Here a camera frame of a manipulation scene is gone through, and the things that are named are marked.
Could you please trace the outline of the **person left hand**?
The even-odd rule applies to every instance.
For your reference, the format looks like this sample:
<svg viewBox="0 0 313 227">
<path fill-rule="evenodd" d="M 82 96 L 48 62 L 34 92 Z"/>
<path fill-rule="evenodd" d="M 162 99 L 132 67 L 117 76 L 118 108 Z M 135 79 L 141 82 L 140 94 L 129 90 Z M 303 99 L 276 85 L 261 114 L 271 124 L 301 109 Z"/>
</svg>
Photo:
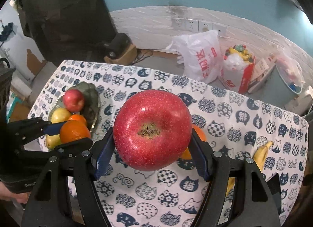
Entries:
<svg viewBox="0 0 313 227">
<path fill-rule="evenodd" d="M 10 192 L 2 182 L 0 182 L 0 199 L 1 200 L 10 201 L 11 199 L 15 199 L 20 204 L 26 204 L 28 202 L 29 196 L 30 196 L 30 193 L 14 194 Z"/>
</svg>

